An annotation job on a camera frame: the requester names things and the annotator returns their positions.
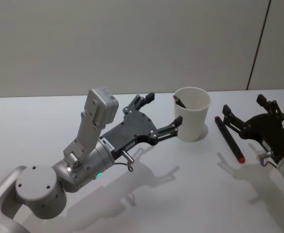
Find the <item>cable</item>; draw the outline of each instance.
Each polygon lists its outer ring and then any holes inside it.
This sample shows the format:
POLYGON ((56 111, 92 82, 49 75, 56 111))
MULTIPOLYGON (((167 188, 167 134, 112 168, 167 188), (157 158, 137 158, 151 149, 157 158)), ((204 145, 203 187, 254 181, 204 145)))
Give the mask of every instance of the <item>cable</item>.
POLYGON ((270 162, 270 161, 267 161, 267 164, 270 164, 270 165, 273 166, 275 169, 278 169, 277 166, 276 166, 274 163, 270 162))
POLYGON ((114 165, 125 165, 128 168, 128 171, 133 172, 133 167, 132 166, 128 166, 125 163, 115 163, 114 165))

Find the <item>white table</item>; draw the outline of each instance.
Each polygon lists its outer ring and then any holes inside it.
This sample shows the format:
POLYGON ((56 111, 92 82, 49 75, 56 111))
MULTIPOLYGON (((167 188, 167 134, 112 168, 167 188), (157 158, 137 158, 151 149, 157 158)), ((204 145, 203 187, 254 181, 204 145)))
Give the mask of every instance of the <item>white table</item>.
MULTIPOLYGON (((261 167, 254 141, 233 134, 246 156, 240 165, 221 136, 214 117, 228 104, 242 120, 265 112, 259 93, 277 100, 284 112, 284 90, 211 92, 212 105, 203 140, 172 138, 155 147, 140 144, 134 173, 114 166, 78 193, 52 220, 22 207, 16 220, 31 233, 284 233, 284 180, 261 167), (228 170, 219 164, 226 163, 228 170)), ((116 95, 122 108, 134 95, 116 95)), ((85 96, 0 99, 0 179, 17 165, 53 165, 76 136, 85 96)), ((156 94, 143 107, 157 127, 174 119, 172 94, 156 94)))

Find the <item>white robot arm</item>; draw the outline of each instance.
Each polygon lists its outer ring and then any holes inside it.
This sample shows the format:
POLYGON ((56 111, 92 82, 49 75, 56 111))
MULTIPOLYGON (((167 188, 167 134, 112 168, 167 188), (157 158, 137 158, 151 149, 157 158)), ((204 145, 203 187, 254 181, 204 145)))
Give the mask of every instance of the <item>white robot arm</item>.
POLYGON ((76 139, 63 151, 64 159, 53 167, 20 166, 0 182, 0 233, 30 233, 13 220, 24 204, 41 219, 59 215, 66 205, 66 192, 75 193, 124 156, 129 171, 134 159, 128 150, 140 142, 156 145, 176 136, 182 117, 167 127, 157 129, 151 119, 139 109, 155 98, 151 93, 145 98, 137 95, 123 109, 124 121, 100 137, 106 124, 112 123, 118 101, 106 89, 89 91, 85 111, 76 139))

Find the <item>cup rim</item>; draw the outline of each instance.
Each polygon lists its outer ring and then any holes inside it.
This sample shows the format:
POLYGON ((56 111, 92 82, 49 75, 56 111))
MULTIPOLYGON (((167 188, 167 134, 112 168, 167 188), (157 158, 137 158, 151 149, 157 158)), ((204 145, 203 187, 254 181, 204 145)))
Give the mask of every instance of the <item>cup rim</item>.
POLYGON ((205 92, 205 93, 207 94, 207 96, 209 97, 210 101, 209 101, 209 104, 208 104, 206 107, 201 108, 201 109, 187 109, 187 108, 183 108, 183 107, 177 105, 177 104, 174 102, 174 105, 175 105, 177 108, 179 108, 179 109, 181 109, 181 110, 189 111, 189 112, 200 112, 200 111, 205 110, 205 109, 207 109, 208 107, 210 107, 211 102, 212 102, 212 98, 210 97, 210 95, 209 95, 209 93, 208 93, 207 91, 205 91, 205 90, 203 90, 203 89, 201 89, 201 88, 199 88, 199 87, 187 86, 187 87, 182 87, 182 88, 178 89, 177 91, 175 91, 174 94, 176 94, 178 91, 181 91, 181 90, 183 90, 183 89, 198 89, 198 90, 201 90, 201 91, 203 91, 203 92, 205 92))

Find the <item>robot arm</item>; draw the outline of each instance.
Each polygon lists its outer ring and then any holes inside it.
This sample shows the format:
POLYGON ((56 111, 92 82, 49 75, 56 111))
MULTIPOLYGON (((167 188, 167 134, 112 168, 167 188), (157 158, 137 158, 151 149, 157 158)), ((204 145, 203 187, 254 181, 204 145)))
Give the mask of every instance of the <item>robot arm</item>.
POLYGON ((257 141, 266 151, 259 155, 261 165, 271 157, 277 164, 276 168, 284 177, 284 113, 281 112, 277 101, 267 101, 263 95, 258 95, 257 103, 267 111, 252 117, 246 122, 237 118, 231 109, 224 105, 224 124, 239 134, 242 139, 257 141))
POLYGON ((152 120, 139 110, 155 98, 137 95, 124 108, 123 122, 100 137, 106 124, 113 122, 118 101, 105 88, 90 90, 81 113, 81 124, 76 139, 63 151, 64 158, 53 167, 36 165, 18 167, 0 183, 0 233, 29 233, 13 218, 22 204, 41 219, 59 215, 66 205, 66 192, 75 193, 119 157, 127 159, 133 171, 134 159, 128 151, 140 142, 156 145, 177 136, 182 123, 178 117, 167 127, 157 129, 152 120))

